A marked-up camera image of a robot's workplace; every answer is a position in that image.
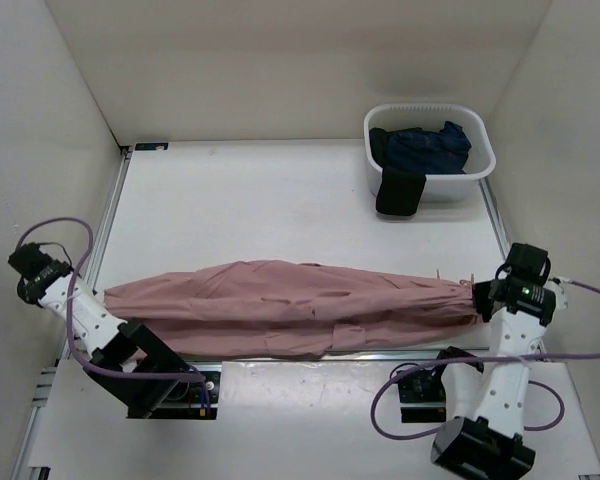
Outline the pink trousers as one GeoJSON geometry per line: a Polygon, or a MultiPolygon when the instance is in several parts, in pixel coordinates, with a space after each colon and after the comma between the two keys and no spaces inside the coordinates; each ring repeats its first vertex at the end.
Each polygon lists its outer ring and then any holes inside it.
{"type": "Polygon", "coordinates": [[[214,359],[408,347],[483,322],[467,281],[281,260],[144,278],[105,290],[104,303],[175,352],[214,359]]]}

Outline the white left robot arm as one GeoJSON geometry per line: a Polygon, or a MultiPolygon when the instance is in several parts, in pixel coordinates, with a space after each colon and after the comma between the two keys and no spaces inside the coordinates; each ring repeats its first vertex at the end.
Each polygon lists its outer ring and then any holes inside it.
{"type": "Polygon", "coordinates": [[[68,337],[84,348],[83,370],[127,406],[130,418],[149,418],[165,400],[178,400],[204,377],[149,328],[114,316],[75,274],[39,243],[16,248],[8,264],[20,275],[17,295],[68,322],[68,337]]]}

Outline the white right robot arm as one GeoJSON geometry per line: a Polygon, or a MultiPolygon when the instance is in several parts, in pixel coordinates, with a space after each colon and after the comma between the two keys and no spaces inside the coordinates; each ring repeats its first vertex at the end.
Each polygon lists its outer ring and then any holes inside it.
{"type": "Polygon", "coordinates": [[[446,409],[431,461],[461,479],[520,479],[534,465],[523,417],[532,358],[557,307],[556,291],[546,285],[550,270],[547,251],[513,244],[486,297],[476,301],[489,318],[487,356],[454,350],[451,363],[429,375],[446,409]]]}

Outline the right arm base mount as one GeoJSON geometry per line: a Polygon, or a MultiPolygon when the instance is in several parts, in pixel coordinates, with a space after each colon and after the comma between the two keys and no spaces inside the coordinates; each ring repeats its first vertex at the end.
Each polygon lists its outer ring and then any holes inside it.
{"type": "Polygon", "coordinates": [[[419,370],[396,384],[403,424],[442,423],[446,420],[446,394],[441,375],[419,370]]]}

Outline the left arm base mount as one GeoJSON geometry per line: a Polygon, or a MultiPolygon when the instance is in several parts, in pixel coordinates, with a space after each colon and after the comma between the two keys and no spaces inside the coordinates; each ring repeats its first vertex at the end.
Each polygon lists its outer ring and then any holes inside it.
{"type": "Polygon", "coordinates": [[[201,383],[178,383],[150,413],[150,420],[215,420],[222,382],[220,363],[193,364],[205,379],[201,383]]]}

